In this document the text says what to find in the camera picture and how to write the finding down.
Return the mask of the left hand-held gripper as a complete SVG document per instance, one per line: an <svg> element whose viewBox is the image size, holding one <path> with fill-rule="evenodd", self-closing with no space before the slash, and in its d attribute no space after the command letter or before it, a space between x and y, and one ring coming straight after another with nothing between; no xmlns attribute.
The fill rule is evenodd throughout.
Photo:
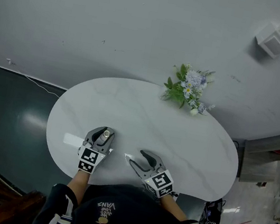
<svg viewBox="0 0 280 224"><path fill-rule="evenodd" d="M110 127L91 130L78 150L78 169L93 174L101 162L110 154L115 132Z"/></svg>

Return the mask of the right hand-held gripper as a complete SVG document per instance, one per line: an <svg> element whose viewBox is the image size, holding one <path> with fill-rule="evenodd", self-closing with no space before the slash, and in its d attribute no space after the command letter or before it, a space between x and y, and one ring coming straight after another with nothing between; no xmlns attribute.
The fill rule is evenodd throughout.
<svg viewBox="0 0 280 224"><path fill-rule="evenodd" d="M129 160L129 163L136 174L144 180L147 190L159 199L171 194L174 182L170 172L164 168L162 159L148 150L140 150L140 153L148 161L147 166L140 165L134 160Z"/></svg>

